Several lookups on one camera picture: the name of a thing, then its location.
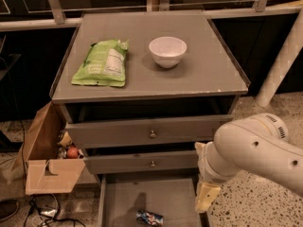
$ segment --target cardboard box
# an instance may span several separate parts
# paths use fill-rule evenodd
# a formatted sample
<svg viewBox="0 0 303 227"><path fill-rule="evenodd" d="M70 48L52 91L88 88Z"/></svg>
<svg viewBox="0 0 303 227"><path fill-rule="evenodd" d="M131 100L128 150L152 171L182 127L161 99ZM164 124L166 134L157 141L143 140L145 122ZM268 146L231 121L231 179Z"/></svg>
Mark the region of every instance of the cardboard box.
<svg viewBox="0 0 303 227"><path fill-rule="evenodd" d="M28 162L27 195L69 193L82 173L82 159L56 159L57 140L64 125L51 102L37 112L14 165Z"/></svg>

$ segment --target speckled floor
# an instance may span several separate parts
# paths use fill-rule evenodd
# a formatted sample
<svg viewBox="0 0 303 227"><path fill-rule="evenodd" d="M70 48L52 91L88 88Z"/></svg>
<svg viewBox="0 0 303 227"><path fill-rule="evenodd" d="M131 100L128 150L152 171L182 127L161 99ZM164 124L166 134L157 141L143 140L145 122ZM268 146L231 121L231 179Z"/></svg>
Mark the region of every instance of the speckled floor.
<svg viewBox="0 0 303 227"><path fill-rule="evenodd" d="M290 143L303 148L302 102L303 93L275 95L268 107L261 108L252 97L242 97L234 115L235 119L240 119L265 112L275 114L286 123ZM15 122L1 123L0 130L13 141L22 137L20 126ZM23 226L29 209L30 197L24 194L23 169L10 169L15 156L15 153L0 153L0 199L17 198L21 203L14 217L0 222L4 227ZM208 211L211 227L303 226L303 200L282 186L242 171L222 188ZM99 190L95 185L80 184L71 194L56 197L62 206L60 218L76 218L87 227L97 226ZM27 226L38 223L36 215L27 220ZM73 226L73 223L60 222L50 226Z"/></svg>

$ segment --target green snack bag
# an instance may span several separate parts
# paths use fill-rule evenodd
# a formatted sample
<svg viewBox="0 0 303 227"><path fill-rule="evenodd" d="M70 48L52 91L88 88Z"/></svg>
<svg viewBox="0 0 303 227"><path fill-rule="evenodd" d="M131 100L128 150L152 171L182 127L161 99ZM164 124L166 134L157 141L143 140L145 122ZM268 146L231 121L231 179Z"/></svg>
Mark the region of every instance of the green snack bag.
<svg viewBox="0 0 303 227"><path fill-rule="evenodd" d="M120 40L92 44L72 84L123 87L128 46Z"/></svg>

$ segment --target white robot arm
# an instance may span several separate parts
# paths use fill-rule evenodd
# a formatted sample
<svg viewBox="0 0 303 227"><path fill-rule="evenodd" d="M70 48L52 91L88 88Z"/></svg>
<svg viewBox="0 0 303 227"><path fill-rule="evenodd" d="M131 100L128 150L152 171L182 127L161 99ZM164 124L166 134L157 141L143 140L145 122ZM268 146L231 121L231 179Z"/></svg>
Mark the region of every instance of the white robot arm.
<svg viewBox="0 0 303 227"><path fill-rule="evenodd" d="M257 114L222 125L214 142L196 143L201 180L196 211L205 212L220 185L241 170L278 183L303 197L303 149L288 143L284 122L269 113Z"/></svg>

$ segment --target red object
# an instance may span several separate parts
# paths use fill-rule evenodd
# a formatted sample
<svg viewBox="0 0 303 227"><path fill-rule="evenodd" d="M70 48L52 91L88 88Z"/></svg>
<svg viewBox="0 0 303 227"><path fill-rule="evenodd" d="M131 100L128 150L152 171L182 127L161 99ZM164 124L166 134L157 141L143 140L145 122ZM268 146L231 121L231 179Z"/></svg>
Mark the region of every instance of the red object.
<svg viewBox="0 0 303 227"><path fill-rule="evenodd" d="M67 158L77 159L79 157L79 150L76 147L71 147L67 151Z"/></svg>

